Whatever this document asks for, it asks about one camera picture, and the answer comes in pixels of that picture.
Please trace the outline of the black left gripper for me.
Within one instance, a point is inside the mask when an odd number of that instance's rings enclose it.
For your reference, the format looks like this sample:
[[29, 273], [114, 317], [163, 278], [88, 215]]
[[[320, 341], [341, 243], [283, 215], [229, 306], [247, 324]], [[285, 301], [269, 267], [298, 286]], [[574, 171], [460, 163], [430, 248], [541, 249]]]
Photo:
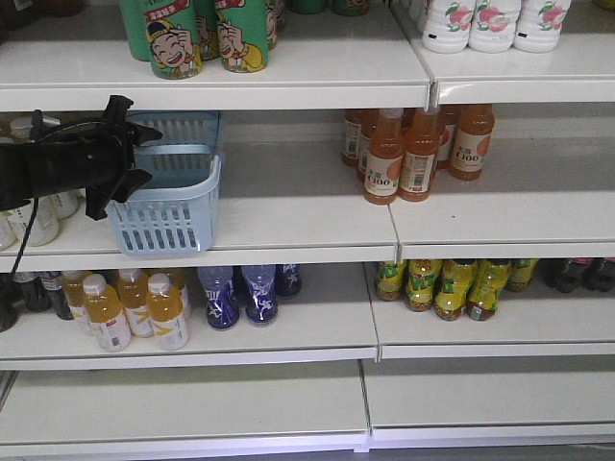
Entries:
[[134, 102], [125, 96], [112, 95], [100, 117], [86, 119], [86, 134], [91, 135], [88, 161], [91, 180], [86, 185], [86, 215], [98, 221], [107, 217], [110, 200], [126, 203], [153, 176], [135, 166], [133, 146], [157, 141], [163, 134], [151, 127], [126, 122]]

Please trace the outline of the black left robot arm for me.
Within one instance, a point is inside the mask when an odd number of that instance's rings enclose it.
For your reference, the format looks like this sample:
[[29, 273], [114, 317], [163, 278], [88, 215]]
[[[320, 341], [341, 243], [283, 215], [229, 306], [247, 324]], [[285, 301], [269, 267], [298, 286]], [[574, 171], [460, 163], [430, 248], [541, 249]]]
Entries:
[[34, 141], [1, 146], [1, 208], [10, 210], [73, 189], [86, 191], [86, 215], [107, 217], [111, 200], [126, 202], [152, 175], [135, 166], [134, 147], [162, 133], [127, 120], [133, 101], [112, 95], [99, 117], [55, 127], [33, 113]]

